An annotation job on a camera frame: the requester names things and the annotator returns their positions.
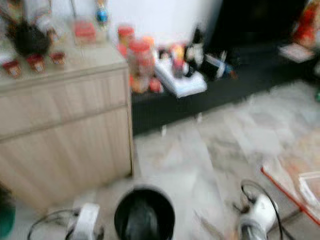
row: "black bowl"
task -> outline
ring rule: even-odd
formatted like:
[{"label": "black bowl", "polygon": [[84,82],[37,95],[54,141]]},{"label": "black bowl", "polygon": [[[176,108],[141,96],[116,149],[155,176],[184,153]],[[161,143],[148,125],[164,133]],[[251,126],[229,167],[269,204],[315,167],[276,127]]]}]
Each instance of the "black bowl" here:
[{"label": "black bowl", "polygon": [[114,215],[114,226],[118,237],[121,240],[128,240],[124,230],[128,223],[129,213],[138,199],[145,201],[153,208],[160,240],[171,240],[175,227],[175,211],[172,204],[159,190],[146,187],[135,188],[120,201]]}]

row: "cabinet top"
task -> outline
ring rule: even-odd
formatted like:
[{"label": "cabinet top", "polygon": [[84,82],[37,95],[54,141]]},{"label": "cabinet top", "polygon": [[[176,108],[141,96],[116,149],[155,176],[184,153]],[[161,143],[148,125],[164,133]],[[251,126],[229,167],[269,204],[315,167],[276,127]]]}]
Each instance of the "cabinet top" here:
[{"label": "cabinet top", "polygon": [[76,46],[73,33],[70,31],[65,33],[64,38],[62,44],[50,50],[50,52],[65,52],[64,66],[54,64],[49,55],[46,55],[44,57],[45,71],[36,73],[31,70],[23,57],[18,56],[17,59],[21,66],[21,75],[18,78],[9,76],[3,67],[0,67],[0,93],[127,67],[126,60],[109,41]]}]

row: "black bucket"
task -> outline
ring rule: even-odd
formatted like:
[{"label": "black bucket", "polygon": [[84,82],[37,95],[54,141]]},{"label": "black bucket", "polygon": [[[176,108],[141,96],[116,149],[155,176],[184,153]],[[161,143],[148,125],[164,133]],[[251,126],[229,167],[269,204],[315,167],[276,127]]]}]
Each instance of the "black bucket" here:
[{"label": "black bucket", "polygon": [[140,216],[147,219],[151,214],[154,215],[157,229],[157,237],[155,240],[171,240],[175,227],[175,211],[169,200],[157,189],[154,188],[135,188],[128,193],[118,205],[114,215],[114,226],[121,240],[128,239],[128,221],[132,221],[132,211],[137,208],[137,203],[142,203],[146,208],[150,209],[150,214],[145,212]]}]

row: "red table edge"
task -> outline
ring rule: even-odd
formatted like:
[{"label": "red table edge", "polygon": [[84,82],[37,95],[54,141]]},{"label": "red table edge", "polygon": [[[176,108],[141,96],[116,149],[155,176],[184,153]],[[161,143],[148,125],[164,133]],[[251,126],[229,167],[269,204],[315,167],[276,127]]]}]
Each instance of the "red table edge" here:
[{"label": "red table edge", "polygon": [[304,212],[306,215],[308,215],[309,218],[311,218],[316,224],[320,226],[320,220],[316,219],[311,213],[309,213],[308,209],[298,202],[291,194],[289,194],[279,183],[276,182],[276,180],[273,179],[272,176],[270,176],[262,167],[261,172],[281,191],[283,192],[292,202],[294,202],[302,212]]}]

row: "black cable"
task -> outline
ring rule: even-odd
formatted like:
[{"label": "black cable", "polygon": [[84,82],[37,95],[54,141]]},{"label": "black cable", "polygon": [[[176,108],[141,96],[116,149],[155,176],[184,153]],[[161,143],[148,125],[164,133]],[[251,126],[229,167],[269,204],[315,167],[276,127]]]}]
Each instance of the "black cable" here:
[{"label": "black cable", "polygon": [[79,212],[80,212],[80,208],[75,208],[75,209],[64,209],[64,210],[59,210],[59,211],[55,211],[55,212],[52,212],[42,218],[40,218],[38,221],[36,221],[34,224],[32,224],[32,226],[30,227],[30,230],[28,232],[28,235],[27,235],[27,240],[32,240],[31,239],[31,235],[33,233],[33,231],[35,230],[35,228],[41,224],[41,223],[49,223],[49,222],[52,222],[52,221],[55,221],[55,220],[58,220],[58,219],[61,219],[62,217],[61,216],[56,216],[52,219],[50,219],[50,217],[52,216],[55,216],[55,215],[58,215],[58,214],[61,214],[61,213],[72,213],[73,216],[78,216],[79,215]]},{"label": "black cable", "polygon": [[277,222],[278,222],[279,231],[280,231],[280,240],[283,240],[284,239],[283,227],[282,227],[281,219],[280,219],[280,216],[279,216],[279,212],[278,212],[278,209],[277,209],[277,206],[276,206],[276,203],[274,202],[274,200],[271,198],[269,193],[262,186],[260,186],[258,183],[254,182],[254,181],[251,181],[251,180],[242,180],[241,181],[241,190],[242,190],[243,194],[248,199],[251,199],[251,198],[246,193],[245,186],[254,187],[255,189],[259,190],[260,192],[263,192],[269,198],[269,200],[270,200],[270,202],[271,202],[271,204],[272,204],[272,206],[274,208],[276,219],[277,219]]}]

